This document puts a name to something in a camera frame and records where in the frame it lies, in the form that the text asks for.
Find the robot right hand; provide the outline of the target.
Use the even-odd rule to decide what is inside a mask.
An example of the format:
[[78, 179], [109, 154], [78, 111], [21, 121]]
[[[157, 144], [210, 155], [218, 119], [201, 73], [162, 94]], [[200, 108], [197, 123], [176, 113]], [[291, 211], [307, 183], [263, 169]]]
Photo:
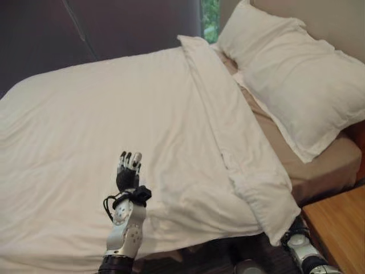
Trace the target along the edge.
[[310, 230], [301, 215], [298, 215], [289, 228], [291, 234], [309, 235]]

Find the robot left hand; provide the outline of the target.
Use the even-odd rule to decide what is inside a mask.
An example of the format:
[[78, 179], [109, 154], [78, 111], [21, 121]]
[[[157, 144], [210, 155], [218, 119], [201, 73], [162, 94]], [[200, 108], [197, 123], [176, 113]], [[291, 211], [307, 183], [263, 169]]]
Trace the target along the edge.
[[117, 165], [116, 185], [119, 192], [136, 189], [139, 186], [139, 172], [142, 154], [123, 151]]

